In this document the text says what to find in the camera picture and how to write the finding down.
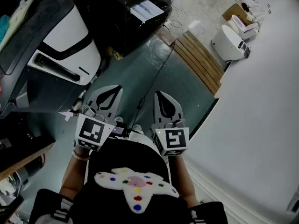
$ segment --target black t-shirt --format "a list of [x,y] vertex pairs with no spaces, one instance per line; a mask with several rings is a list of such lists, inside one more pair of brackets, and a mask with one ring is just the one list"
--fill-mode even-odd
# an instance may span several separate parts
[[[70,208],[69,216],[75,224],[123,222],[188,224],[197,221],[207,224],[227,223],[222,203],[207,203],[192,208],[195,210],[192,216],[183,198],[170,195],[153,195],[146,210],[136,214],[130,209],[122,190],[103,188],[94,179],[98,172],[111,173],[114,168],[130,168],[138,173],[153,173],[169,183],[167,166],[153,149],[128,140],[107,139],[99,152],[92,152],[87,183],[74,198]],[[33,224],[40,216],[60,209],[61,199],[62,196],[59,194],[45,189],[40,190],[29,223]]]

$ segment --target blue dot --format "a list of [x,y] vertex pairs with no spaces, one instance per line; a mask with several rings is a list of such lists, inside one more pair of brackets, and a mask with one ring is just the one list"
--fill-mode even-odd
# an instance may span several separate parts
[[135,205],[135,206],[134,206],[134,209],[135,209],[136,211],[140,211],[140,210],[141,210],[141,206],[140,206],[140,205]]

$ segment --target teal cloth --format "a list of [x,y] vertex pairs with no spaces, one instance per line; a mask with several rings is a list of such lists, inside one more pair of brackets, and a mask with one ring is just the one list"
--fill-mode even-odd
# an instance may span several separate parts
[[10,20],[10,17],[7,15],[3,15],[0,18],[0,43],[2,42],[6,32],[8,30],[9,20]]

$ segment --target black sleeve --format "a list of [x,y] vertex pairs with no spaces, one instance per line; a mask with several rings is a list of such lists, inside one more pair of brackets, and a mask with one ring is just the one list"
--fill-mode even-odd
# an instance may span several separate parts
[[54,213],[60,209],[62,199],[72,202],[71,199],[56,192],[41,189],[37,192],[36,200],[30,215],[29,224],[34,224],[43,215]]
[[221,202],[205,203],[190,208],[194,223],[228,224],[223,204]]

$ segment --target concrete floor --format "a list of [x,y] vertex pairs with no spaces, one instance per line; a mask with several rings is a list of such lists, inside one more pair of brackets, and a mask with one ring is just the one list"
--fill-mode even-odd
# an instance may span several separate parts
[[[169,26],[171,34],[180,36],[190,30],[206,46],[206,48],[219,60],[210,41],[216,34],[221,24],[225,23],[222,13],[232,6],[236,0],[175,0],[174,11],[171,19],[178,19],[181,28],[176,28],[177,22]],[[136,106],[141,99],[158,69],[170,53],[171,49],[157,36],[151,38],[144,46],[128,55],[124,60],[113,61],[109,69],[104,72],[93,84],[86,98],[95,89],[111,84],[121,84],[124,88],[123,97],[118,110],[118,115],[128,124],[133,122]],[[165,67],[159,74],[153,88],[149,91],[146,103],[137,117],[145,134],[153,122],[152,97],[156,90],[161,90],[173,96],[181,105],[190,131],[197,125],[206,110],[214,101],[214,97],[198,79],[194,72],[175,53],[172,53]],[[31,114],[29,125],[38,135],[39,125],[45,126],[55,138],[56,143],[46,155],[45,166],[29,181],[22,195],[25,198],[19,211],[29,217],[36,193],[39,189],[46,188],[58,192],[61,181],[71,158],[72,141],[74,139],[77,118],[64,120],[64,116],[55,114]]]

